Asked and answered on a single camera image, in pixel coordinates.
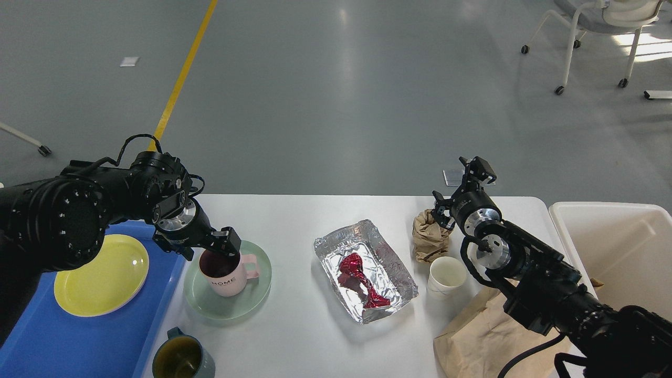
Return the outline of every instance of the blue tray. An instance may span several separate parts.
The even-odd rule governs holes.
[[[0,349],[2,377],[140,377],[184,258],[166,254],[151,239],[154,227],[129,221],[106,232],[135,237],[149,254],[144,286],[122,308],[77,317],[54,298],[56,273],[42,275],[30,304]]]

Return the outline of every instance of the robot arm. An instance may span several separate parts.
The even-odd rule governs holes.
[[[672,323],[641,307],[615,311],[600,303],[578,284],[581,274],[560,252],[502,218],[481,186],[496,179],[487,161],[460,161],[462,185],[449,199],[433,192],[432,215],[444,228],[459,226],[467,269],[506,296],[504,312],[539,334],[555,327],[586,356],[556,356],[561,377],[568,377],[563,362],[586,366],[586,377],[672,377]],[[468,255],[472,243],[477,246],[473,259],[485,267],[487,279]]]
[[[191,247],[225,254],[240,249],[230,227],[217,231],[194,198],[192,178],[180,160],[143,151],[128,169],[109,157],[71,161],[60,176],[0,189],[0,344],[35,293],[42,272],[76,269],[100,251],[105,229],[129,219],[154,225],[153,239],[166,252],[191,260]]]

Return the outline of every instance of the gray floor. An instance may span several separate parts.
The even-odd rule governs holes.
[[[0,2],[0,181],[116,156],[154,131],[208,1]],[[672,12],[644,29],[672,52]],[[450,193],[442,170],[488,159],[492,195],[654,203],[672,211],[672,59],[636,63],[589,34],[560,84],[551,0],[220,0],[162,139],[206,192]],[[643,52],[642,56],[664,56]],[[135,68],[119,68],[140,56]],[[129,148],[124,164],[146,147]]]

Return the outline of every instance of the sunlight on floor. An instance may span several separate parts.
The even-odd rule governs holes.
[[[630,54],[630,46],[634,39],[634,33],[612,36],[614,41],[621,46],[625,55]],[[635,62],[651,62],[658,59],[672,58],[672,40],[661,39],[651,36],[650,33],[642,32],[637,45]]]

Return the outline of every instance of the yellow plate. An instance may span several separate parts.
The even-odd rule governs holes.
[[[105,315],[135,297],[148,271],[147,250],[137,239],[107,235],[93,261],[56,275],[54,296],[73,315]]]

